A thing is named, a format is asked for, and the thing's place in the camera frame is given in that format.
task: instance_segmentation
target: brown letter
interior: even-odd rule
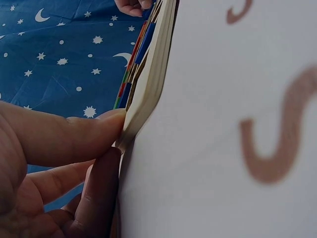
[[[243,156],[254,179],[263,183],[274,183],[288,174],[300,146],[303,111],[316,92],[317,66],[314,66],[305,70],[285,93],[279,142],[274,155],[269,158],[261,158],[255,151],[252,120],[241,122]]]
[[[233,8],[230,8],[227,13],[227,23],[231,25],[241,20],[242,17],[244,17],[245,14],[247,14],[250,10],[252,2],[253,0],[246,0],[246,4],[244,5],[242,12],[240,12],[238,15],[235,15],[233,13]]]

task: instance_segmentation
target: white crescent moon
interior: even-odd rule
[[[39,10],[38,13],[36,13],[36,15],[35,15],[35,20],[36,20],[37,22],[43,22],[43,21],[47,21],[48,19],[50,19],[50,16],[47,17],[47,18],[43,18],[43,17],[41,16],[41,13],[42,13],[43,9],[44,9],[44,8],[42,8],[41,10]]]
[[[129,53],[119,53],[119,54],[116,54],[115,56],[112,56],[112,57],[124,57],[127,60],[127,65],[125,66],[125,67],[127,67],[129,62],[130,62],[130,59],[131,59],[131,54],[129,54]]]

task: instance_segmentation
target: hand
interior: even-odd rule
[[[143,9],[149,9],[152,5],[152,0],[114,0],[118,9],[130,16],[142,16]]]
[[[64,119],[0,102],[0,237],[106,237],[121,155],[111,145],[124,117],[115,110]],[[55,168],[26,174],[27,164]],[[84,181],[82,194],[44,212]]]

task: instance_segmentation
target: white star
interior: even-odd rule
[[[103,38],[100,36],[95,36],[93,38],[93,43],[95,43],[95,44],[100,44],[102,41],[103,41]]]
[[[39,61],[40,61],[40,60],[44,60],[45,56],[46,55],[44,54],[44,52],[42,52],[42,53],[39,53],[39,56],[37,56],[37,58],[39,58]]]
[[[85,15],[85,17],[90,17],[91,16],[91,11],[89,11],[89,12],[87,11],[84,15]]]
[[[31,74],[33,74],[32,71],[33,70],[31,70],[31,71],[28,70],[28,71],[24,72],[24,76],[28,76],[29,77]]]
[[[99,70],[98,68],[93,69],[93,71],[91,73],[93,73],[94,75],[96,74],[100,74],[101,70]]]
[[[117,21],[117,20],[118,20],[118,17],[117,17],[117,16],[112,16],[111,20],[112,20],[112,21]]]
[[[23,106],[25,109],[27,109],[27,110],[32,110],[32,108],[30,108],[30,105],[28,105],[28,106]]]
[[[59,59],[59,61],[57,61],[58,65],[65,65],[67,63],[68,63],[68,59],[66,58],[62,58],[62,59]]]
[[[134,26],[130,26],[129,31],[135,31]]]
[[[86,109],[84,110],[84,116],[86,116],[87,118],[93,118],[95,114],[96,109],[93,108],[93,106],[86,107]]]

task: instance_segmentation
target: blue fabric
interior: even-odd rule
[[[142,24],[113,0],[2,0],[1,100],[63,117],[111,110]],[[28,166],[28,173],[46,169]],[[45,209],[60,208],[81,190]]]

